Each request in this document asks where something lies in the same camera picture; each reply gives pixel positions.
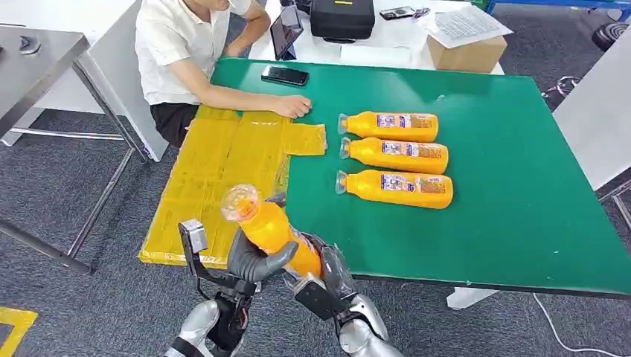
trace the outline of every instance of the smartphone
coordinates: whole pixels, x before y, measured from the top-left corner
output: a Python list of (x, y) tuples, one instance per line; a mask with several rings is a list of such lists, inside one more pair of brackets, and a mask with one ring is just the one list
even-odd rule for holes
[(409, 6), (396, 7), (394, 9), (382, 10), (379, 12), (384, 20), (396, 20), (403, 19), (404, 17), (412, 17), (414, 15), (414, 9)]
[(294, 86), (304, 86), (309, 78), (307, 72), (298, 71), (291, 68), (276, 67), (268, 65), (263, 69), (260, 75), (262, 80), (270, 80), (272, 82), (293, 84)]

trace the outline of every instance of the black shorts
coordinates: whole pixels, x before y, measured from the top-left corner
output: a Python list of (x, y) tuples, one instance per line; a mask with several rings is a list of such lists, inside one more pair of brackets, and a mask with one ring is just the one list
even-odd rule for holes
[(188, 103), (160, 103), (151, 106), (151, 116), (156, 130), (175, 147), (181, 147), (186, 137), (186, 128), (193, 121), (199, 105)]

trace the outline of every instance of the cardboard box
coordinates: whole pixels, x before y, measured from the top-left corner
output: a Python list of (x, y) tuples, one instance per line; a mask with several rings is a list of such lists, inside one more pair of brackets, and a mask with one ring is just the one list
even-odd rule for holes
[(506, 40), (503, 36), (497, 36), (468, 45), (446, 48), (428, 35), (427, 46), (436, 69), (490, 73), (504, 53)]

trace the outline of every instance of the black bag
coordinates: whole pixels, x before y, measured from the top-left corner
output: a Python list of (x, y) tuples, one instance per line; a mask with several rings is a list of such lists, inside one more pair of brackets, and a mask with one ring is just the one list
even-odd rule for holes
[(373, 0), (313, 0), (311, 34), (329, 39), (367, 39), (374, 26)]

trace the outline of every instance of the hand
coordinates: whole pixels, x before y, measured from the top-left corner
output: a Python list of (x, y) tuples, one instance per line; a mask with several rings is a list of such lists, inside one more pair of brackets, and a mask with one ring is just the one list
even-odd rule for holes
[(302, 118), (311, 110), (311, 100), (301, 95), (288, 95), (286, 97), (276, 97), (270, 101), (271, 112), (284, 117), (296, 119)]
[[(337, 245), (329, 245), (320, 237), (312, 234), (304, 232), (302, 234), (320, 255), (322, 272), (319, 278), (324, 281), (327, 290), (340, 300), (354, 296), (357, 293), (357, 287), (350, 274), (350, 269), (344, 261), (344, 255), (337, 248)], [(283, 274), (283, 279), (291, 289), (298, 283), (298, 279), (287, 272)]]
[(225, 50), (223, 51), (223, 54), (226, 55), (227, 57), (239, 57), (239, 55), (241, 55), (241, 52), (243, 52), (242, 47), (239, 47), (237, 45), (234, 44), (234, 42), (232, 42), (230, 45), (228, 45)]
[[(285, 195), (282, 193), (267, 201), (283, 207)], [(228, 273), (250, 283), (256, 283), (280, 271), (294, 257), (297, 250), (298, 243), (291, 241), (280, 251), (268, 256), (250, 242), (241, 228), (237, 228), (228, 254)]]

